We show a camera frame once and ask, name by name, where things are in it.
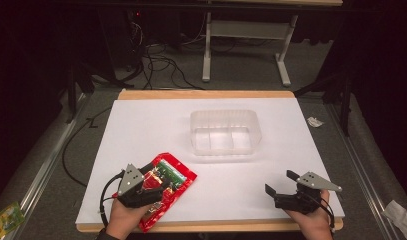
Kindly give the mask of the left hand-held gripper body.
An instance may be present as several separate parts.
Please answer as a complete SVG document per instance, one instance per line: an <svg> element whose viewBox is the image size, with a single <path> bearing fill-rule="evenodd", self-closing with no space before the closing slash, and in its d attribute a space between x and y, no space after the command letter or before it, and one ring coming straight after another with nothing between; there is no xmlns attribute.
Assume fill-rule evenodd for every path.
<svg viewBox="0 0 407 240"><path fill-rule="evenodd" d="M128 164L117 191L117 199L127 208L139 208L159 202L156 200L156 189L161 186L145 189L145 175L139 169Z"/></svg>

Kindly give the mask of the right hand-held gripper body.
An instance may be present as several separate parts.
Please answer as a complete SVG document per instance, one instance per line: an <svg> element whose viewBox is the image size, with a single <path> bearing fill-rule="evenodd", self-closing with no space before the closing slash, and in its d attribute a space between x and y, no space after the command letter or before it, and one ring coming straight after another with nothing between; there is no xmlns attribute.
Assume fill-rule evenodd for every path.
<svg viewBox="0 0 407 240"><path fill-rule="evenodd" d="M283 210L296 211L302 214L312 213L321 206L321 190L341 192L342 187L319 176L314 172L299 175L294 194L280 194L276 192L273 198L275 207Z"/></svg>

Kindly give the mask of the red foil snack packet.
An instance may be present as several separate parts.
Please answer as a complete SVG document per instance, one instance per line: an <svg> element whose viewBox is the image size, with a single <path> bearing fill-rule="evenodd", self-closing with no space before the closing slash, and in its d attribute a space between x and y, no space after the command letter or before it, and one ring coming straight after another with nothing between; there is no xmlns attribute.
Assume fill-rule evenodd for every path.
<svg viewBox="0 0 407 240"><path fill-rule="evenodd" d="M173 196L168 201L149 204L151 208L142 217L138 225L142 232L148 232L197 178L193 171L189 170L170 153L159 154L150 163L153 163L155 168L145 175L144 188L171 187ZM118 174L116 178L122 180L125 170ZM112 196L112 199L113 201L117 199L117 192Z"/></svg>

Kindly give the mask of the person's right hand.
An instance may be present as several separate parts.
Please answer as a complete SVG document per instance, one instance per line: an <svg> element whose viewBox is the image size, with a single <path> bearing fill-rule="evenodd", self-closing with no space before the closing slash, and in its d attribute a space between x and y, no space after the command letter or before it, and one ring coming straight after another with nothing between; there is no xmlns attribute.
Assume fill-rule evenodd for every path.
<svg viewBox="0 0 407 240"><path fill-rule="evenodd" d="M333 240L330 230L330 217L327 213L330 194L321 190L321 206L312 213L302 214L286 210L286 213L298 224L306 240Z"/></svg>

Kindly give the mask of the person's left hand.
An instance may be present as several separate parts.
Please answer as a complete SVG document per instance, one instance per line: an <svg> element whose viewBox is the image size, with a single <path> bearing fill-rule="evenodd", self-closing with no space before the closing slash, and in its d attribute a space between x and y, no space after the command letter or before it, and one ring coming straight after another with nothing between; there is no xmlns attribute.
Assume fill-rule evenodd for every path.
<svg viewBox="0 0 407 240"><path fill-rule="evenodd" d="M106 233L117 240L126 240L150 208L151 205L127 208L118 199L115 199L112 203Z"/></svg>

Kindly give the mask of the white paper sheet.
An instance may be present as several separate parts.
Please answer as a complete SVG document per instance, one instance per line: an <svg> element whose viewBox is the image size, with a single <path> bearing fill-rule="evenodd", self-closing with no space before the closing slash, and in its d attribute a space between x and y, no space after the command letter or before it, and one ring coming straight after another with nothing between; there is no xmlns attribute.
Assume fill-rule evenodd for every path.
<svg viewBox="0 0 407 240"><path fill-rule="evenodd" d="M191 145L190 115L198 110L252 110L262 139L254 153L197 156ZM197 178L161 218L162 223L227 220L278 220L285 213L265 192L271 186L292 193L285 173L327 171L294 98L164 99L115 101L95 159L76 224L101 221L99 199L114 193L107 182L128 164L142 167L168 152Z"/></svg>

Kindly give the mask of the clear plastic container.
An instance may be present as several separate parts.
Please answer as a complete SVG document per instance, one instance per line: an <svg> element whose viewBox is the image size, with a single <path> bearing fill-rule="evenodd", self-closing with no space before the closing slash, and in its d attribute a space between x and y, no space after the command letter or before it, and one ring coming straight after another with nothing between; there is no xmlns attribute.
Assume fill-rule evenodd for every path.
<svg viewBox="0 0 407 240"><path fill-rule="evenodd" d="M202 110L190 114L190 138L198 156L250 155L262 133L255 111Z"/></svg>

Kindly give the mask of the white crumpled cloth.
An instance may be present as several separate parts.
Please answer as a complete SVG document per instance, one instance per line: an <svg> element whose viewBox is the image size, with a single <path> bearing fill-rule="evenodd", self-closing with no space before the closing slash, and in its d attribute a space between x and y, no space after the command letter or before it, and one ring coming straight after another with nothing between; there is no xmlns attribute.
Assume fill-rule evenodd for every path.
<svg viewBox="0 0 407 240"><path fill-rule="evenodd" d="M395 200L392 200L387 204L382 215L389 219L407 240L407 210Z"/></svg>

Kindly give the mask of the black metal stand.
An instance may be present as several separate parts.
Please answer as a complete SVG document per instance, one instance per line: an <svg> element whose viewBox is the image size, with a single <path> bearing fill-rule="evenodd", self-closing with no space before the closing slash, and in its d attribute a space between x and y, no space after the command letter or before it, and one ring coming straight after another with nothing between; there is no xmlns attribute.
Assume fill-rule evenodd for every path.
<svg viewBox="0 0 407 240"><path fill-rule="evenodd" d="M293 92L295 97L303 96L306 93L324 90L322 100L324 103L340 103L339 126L342 132L348 136L348 121L350 113L351 77L344 71L338 71L328 76L321 77L311 84L308 84Z"/></svg>
<svg viewBox="0 0 407 240"><path fill-rule="evenodd" d="M83 93L92 93L94 91L94 85L91 80L93 75L97 75L115 86L121 88L127 87L126 83L118 80L116 77L104 74L87 63L72 61L67 68L68 123L72 123L78 114L79 98L77 97L77 87L80 87Z"/></svg>

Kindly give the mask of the green yellow packet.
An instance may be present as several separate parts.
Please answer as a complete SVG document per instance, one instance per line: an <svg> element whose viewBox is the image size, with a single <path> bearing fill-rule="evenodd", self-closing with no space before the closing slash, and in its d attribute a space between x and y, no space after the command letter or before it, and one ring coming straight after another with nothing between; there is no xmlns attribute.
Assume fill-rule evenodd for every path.
<svg viewBox="0 0 407 240"><path fill-rule="evenodd" d="M14 231L25 221L24 213L18 202L13 202L0 211L0 239Z"/></svg>

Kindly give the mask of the aluminium floor rail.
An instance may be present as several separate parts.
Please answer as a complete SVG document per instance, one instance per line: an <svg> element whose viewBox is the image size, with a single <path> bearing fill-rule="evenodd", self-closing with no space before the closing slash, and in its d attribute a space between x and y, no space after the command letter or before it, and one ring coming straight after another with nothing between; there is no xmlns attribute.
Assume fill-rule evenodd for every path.
<svg viewBox="0 0 407 240"><path fill-rule="evenodd" d="M344 143L346 151L350 157L350 162L359 187L361 188L367 205L370 209L371 215L374 217L376 224L381 232L384 240L400 240L399 234L395 230L394 225L389 219L382 215L385 209L383 201L374 189L374 185L366 172L361 159L359 158L355 146L353 145L350 137L345 134L340 125L340 117L336 108L332 104L325 105L326 111L332 118L332 122Z"/></svg>
<svg viewBox="0 0 407 240"><path fill-rule="evenodd" d="M59 240L78 234L75 220L84 188L74 183L62 167L62 152L68 139L79 126L66 106L56 117L37 144L27 155L15 175L17 183L25 181L15 191L25 222L6 240Z"/></svg>

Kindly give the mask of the white metal desk frame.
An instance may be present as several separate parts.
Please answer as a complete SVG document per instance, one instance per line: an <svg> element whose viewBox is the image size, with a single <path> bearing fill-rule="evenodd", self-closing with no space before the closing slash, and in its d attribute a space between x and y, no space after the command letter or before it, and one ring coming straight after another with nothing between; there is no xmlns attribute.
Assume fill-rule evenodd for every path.
<svg viewBox="0 0 407 240"><path fill-rule="evenodd" d="M291 80L286 68L285 56L294 34L297 20L297 15L292 15L286 23L213 20L212 15L207 13L202 81L209 82L211 79L211 39L213 37L280 40L282 42L282 49L274 57L282 85L289 87Z"/></svg>

